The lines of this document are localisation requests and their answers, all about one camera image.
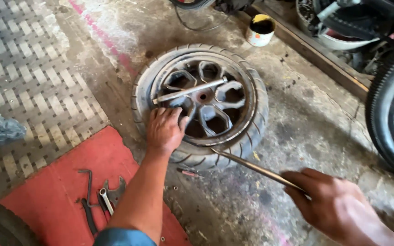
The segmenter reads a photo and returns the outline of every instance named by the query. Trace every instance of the blue sleeve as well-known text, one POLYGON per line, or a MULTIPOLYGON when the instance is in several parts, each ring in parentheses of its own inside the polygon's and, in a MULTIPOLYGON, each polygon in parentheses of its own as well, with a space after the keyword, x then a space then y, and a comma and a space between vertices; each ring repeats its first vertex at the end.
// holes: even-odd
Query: blue sleeve
POLYGON ((93 246, 156 246, 144 232, 108 228, 98 233, 93 246))

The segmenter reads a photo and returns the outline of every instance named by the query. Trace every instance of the black tire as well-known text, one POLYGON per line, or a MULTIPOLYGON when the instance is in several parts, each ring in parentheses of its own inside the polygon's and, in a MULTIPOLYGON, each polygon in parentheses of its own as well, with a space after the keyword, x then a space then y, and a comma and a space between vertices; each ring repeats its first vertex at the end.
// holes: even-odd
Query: black tire
MULTIPOLYGON (((245 61, 240 55, 232 53, 227 49, 205 44, 189 44, 176 47, 167 52, 161 53, 155 57, 148 65, 140 71, 135 80, 132 92, 131 106, 133 118, 139 132, 145 137, 145 126, 148 122, 150 108, 141 106, 141 100, 144 99, 146 91, 150 90, 153 83, 153 77, 157 72, 172 59, 188 53, 210 52, 222 55, 232 60, 247 73, 254 86, 256 97, 255 111, 252 114, 247 127, 236 137, 218 145, 219 150, 230 152, 236 156, 246 158, 252 150, 259 144, 265 132, 268 121, 268 97, 266 88, 258 72, 245 61)), ((171 158, 170 163, 175 163, 184 169, 196 171, 208 169, 224 169, 236 165, 236 162, 213 153, 209 147, 197 147, 183 141, 177 148, 171 158)))
POLYGON ((369 135, 394 173, 394 54, 380 67, 365 103, 369 135))
POLYGON ((0 245, 38 246, 41 244, 35 233, 21 218, 0 204, 0 245))
POLYGON ((170 0, 174 5, 186 10, 199 10, 209 7, 215 0, 170 0))

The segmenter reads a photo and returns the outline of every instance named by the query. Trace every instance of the paint can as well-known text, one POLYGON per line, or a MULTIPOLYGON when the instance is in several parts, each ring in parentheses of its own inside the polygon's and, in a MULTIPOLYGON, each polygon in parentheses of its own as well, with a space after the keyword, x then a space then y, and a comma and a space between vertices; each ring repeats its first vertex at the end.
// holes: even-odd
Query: paint can
POLYGON ((246 40, 253 46, 266 46, 275 33, 276 22, 270 16, 257 14, 246 31, 246 40))

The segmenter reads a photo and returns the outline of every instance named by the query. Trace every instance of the hand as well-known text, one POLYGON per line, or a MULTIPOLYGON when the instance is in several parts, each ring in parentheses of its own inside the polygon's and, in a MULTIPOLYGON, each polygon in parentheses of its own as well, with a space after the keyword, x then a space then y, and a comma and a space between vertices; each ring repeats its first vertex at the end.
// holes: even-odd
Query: hand
POLYGON ((185 116, 177 123, 180 112, 180 107, 156 108, 151 111, 147 127, 147 152, 170 155, 180 145, 189 120, 185 116))
POLYGON ((360 188, 352 182, 305 168, 282 177, 302 188, 286 187, 304 219, 342 245, 394 245, 394 233, 376 215, 360 188))

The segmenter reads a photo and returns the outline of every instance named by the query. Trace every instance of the cable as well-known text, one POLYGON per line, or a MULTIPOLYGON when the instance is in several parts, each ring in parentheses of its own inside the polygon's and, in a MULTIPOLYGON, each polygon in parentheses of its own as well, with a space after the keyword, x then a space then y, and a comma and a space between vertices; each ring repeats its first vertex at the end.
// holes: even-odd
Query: cable
POLYGON ((223 25, 223 24, 229 19, 229 17, 230 17, 230 16, 228 15, 227 18, 224 19, 220 24, 218 24, 218 25, 216 25, 216 26, 213 26, 213 27, 211 27, 211 28, 195 29, 195 28, 191 28, 191 27, 187 26, 187 24, 182 20, 182 18, 180 18, 180 15, 179 15, 179 12, 177 11, 177 6, 176 6, 176 5, 174 5, 174 10, 176 11, 176 15, 177 15, 177 18, 178 18, 179 21, 180 21, 180 24, 182 24, 184 27, 186 27, 187 29, 189 29, 189 30, 191 30, 191 31, 209 31, 209 30, 214 30, 214 29, 216 29, 217 27, 223 25))

